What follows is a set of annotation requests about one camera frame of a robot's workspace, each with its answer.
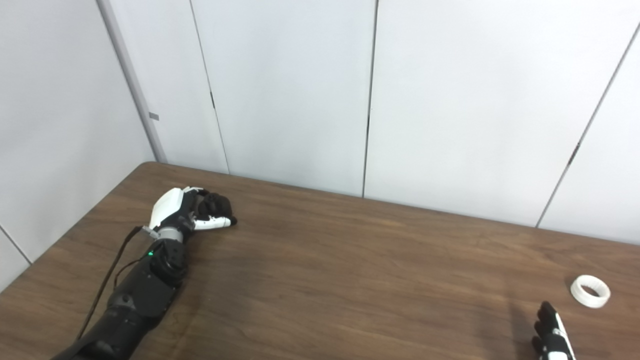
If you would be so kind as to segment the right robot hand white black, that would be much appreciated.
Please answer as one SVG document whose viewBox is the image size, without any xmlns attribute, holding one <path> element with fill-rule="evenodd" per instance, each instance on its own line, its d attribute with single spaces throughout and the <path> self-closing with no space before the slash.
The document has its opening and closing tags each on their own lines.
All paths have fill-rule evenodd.
<svg viewBox="0 0 640 360">
<path fill-rule="evenodd" d="M 538 360 L 574 360 L 573 346 L 562 317 L 548 301 L 542 301 L 534 323 L 531 344 Z"/>
</svg>

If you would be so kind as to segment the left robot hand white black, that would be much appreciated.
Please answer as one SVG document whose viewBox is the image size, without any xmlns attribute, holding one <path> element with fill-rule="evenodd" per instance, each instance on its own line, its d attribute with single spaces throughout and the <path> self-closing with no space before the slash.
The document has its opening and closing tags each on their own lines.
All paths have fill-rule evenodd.
<svg viewBox="0 0 640 360">
<path fill-rule="evenodd" d="M 183 235 L 233 227 L 238 219 L 233 215 L 231 201 L 202 187 L 174 187 L 163 194 L 151 210 L 149 228 L 159 232 L 175 228 Z"/>
</svg>

